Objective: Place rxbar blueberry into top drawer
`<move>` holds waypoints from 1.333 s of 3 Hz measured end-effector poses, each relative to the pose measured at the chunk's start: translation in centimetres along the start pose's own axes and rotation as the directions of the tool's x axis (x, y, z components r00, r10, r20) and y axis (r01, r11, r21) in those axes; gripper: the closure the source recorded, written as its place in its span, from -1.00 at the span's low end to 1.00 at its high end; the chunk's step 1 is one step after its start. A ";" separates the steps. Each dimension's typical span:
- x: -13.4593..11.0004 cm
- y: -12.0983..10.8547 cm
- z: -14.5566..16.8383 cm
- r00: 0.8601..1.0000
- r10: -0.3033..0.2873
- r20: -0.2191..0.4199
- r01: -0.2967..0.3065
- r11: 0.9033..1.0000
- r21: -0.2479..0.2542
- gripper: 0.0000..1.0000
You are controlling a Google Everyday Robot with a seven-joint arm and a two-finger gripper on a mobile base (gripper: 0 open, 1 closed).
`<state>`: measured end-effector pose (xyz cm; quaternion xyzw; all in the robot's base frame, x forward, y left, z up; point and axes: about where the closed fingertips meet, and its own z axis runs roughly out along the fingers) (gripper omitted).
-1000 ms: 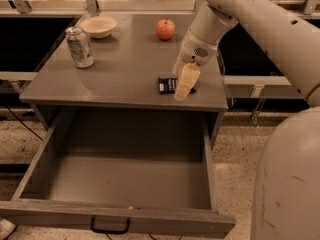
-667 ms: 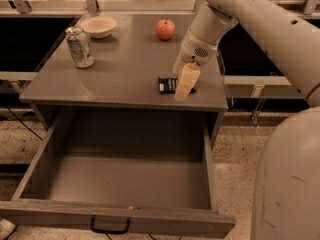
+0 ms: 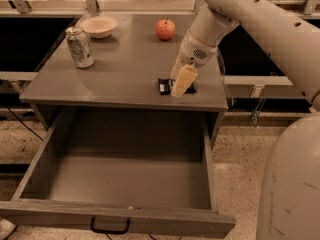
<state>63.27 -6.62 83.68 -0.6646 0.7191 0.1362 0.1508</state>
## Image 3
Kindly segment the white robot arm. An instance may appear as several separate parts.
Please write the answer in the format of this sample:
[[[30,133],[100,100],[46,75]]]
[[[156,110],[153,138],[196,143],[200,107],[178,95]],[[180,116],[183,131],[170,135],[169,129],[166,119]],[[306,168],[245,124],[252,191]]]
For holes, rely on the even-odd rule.
[[[314,108],[320,106],[320,29],[267,0],[204,0],[171,71],[181,97],[222,39],[242,26]]]

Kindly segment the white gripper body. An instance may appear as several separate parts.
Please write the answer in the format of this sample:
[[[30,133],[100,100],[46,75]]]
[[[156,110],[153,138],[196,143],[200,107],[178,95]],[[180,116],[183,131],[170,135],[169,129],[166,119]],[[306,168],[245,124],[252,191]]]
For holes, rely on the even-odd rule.
[[[197,67],[206,65],[216,53],[216,48],[207,46],[200,42],[191,32],[188,30],[183,38],[180,46],[180,57],[184,63],[194,63]]]

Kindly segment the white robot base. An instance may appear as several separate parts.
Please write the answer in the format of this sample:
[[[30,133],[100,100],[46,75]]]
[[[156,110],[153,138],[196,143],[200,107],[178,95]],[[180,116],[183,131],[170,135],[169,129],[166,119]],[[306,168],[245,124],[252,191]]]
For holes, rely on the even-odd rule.
[[[294,122],[272,147],[256,240],[320,240],[320,113]]]

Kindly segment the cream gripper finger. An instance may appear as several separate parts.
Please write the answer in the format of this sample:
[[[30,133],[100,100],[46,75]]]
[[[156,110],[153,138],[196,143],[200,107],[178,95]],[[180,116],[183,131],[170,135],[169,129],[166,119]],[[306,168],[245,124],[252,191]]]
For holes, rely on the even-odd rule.
[[[182,60],[181,58],[181,54],[178,54],[177,58],[176,58],[176,61],[175,61],[175,64],[172,68],[172,71],[170,73],[170,78],[171,79],[176,79],[181,68],[185,66],[185,62]]]
[[[185,64],[185,66],[181,68],[177,78],[173,79],[175,83],[173,85],[171,95],[174,97],[183,96],[186,89],[191,86],[197,76],[198,72],[195,64]]]

